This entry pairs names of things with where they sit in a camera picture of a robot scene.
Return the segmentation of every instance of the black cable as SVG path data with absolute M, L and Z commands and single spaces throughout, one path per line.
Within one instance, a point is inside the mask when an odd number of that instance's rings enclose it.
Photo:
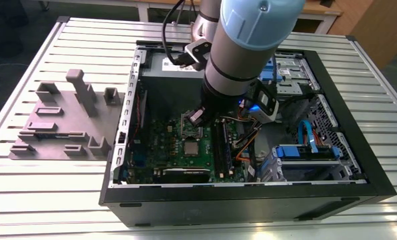
M 163 30 L 161 30 L 161 37 L 163 37 L 163 47 L 164 47 L 164 51 L 167 54 L 168 59 L 171 60 L 173 65 L 180 65 L 180 63 L 176 62 L 176 60 L 173 59 L 172 53 L 169 48 L 167 47 L 167 39 L 165 39 L 165 28 L 167 28 L 167 22 L 171 18 L 171 16 L 173 15 L 173 12 L 176 11 L 176 9 L 179 8 L 180 4 L 183 4 L 185 0 L 179 0 L 179 2 L 176 3 L 176 5 L 173 6 L 172 10 L 169 11 L 169 13 L 165 16 L 165 19 L 163 21 Z
M 292 103 L 300 101 L 300 100 L 307 100 L 307 99 L 312 99 L 316 96 L 315 93 L 308 93 L 305 95 L 301 96 L 292 96 L 291 98 L 288 98 L 281 104 L 280 104 L 280 111 L 283 111 Z
M 255 183 L 257 181 L 257 159 L 256 159 L 256 152 L 255 152 L 255 140 L 249 144 L 248 150 L 249 150 L 251 166 L 255 169 L 255 175 L 252 175 L 249 172 L 249 182 Z
M 197 10 L 196 10 L 196 5 L 193 4 L 193 0 L 191 0 L 191 5 L 192 5 L 193 13 L 195 13 L 196 19 L 197 19 Z
M 236 146 L 239 146 L 239 144 L 240 144 L 244 140 L 251 139 L 251 138 L 255 136 L 255 134 L 257 134 L 257 132 L 259 132 L 259 130 L 260 130 L 261 127 L 263 127 L 263 124 L 259 123 L 259 125 L 252 129 L 252 131 L 248 133 L 248 135 L 244 136 L 244 137 L 241 137 L 241 138 L 239 139 L 239 141 L 236 142 Z
M 272 78 L 273 81 L 272 82 L 277 82 L 277 59 L 276 59 L 276 54 L 273 54 L 272 56 L 272 65 L 273 65 L 273 72 L 272 72 Z

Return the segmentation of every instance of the aluminum extrusion table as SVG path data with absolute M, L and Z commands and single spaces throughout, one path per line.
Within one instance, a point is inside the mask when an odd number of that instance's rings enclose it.
M 60 20 L 0 113 L 0 238 L 397 239 L 397 196 L 323 221 L 127 228 L 97 204 L 105 161 L 11 160 L 40 82 L 73 90 L 65 74 L 83 69 L 95 91 L 125 92 L 136 40 L 160 40 L 159 23 Z M 168 41 L 189 41 L 187 25 L 167 30 Z M 292 33 L 280 47 L 319 52 L 397 190 L 397 93 L 361 46 L 344 36 Z

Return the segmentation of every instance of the gray floor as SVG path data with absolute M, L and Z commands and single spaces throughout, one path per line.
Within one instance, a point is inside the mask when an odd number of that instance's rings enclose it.
M 117 7 L 104 5 L 85 5 L 73 3 L 52 2 L 48 12 L 43 12 L 36 1 L 23 0 L 25 11 L 29 16 L 31 23 L 25 27 L 16 29 L 25 50 L 13 58 L 0 58 L 0 64 L 21 63 L 29 64 L 36 52 L 47 38 L 47 35 L 55 25 L 59 16 L 71 16 L 80 18 L 113 19 L 113 20 L 139 20 L 137 9 L 133 7 Z M 167 10 L 151 9 L 149 18 L 153 22 L 163 22 Z M 184 14 L 181 23 L 189 22 L 189 14 Z M 17 82 L 25 72 L 21 65 L 11 65 L 0 67 L 0 110 L 8 100 Z M 389 66 L 382 70 L 390 84 L 397 90 L 397 56 Z

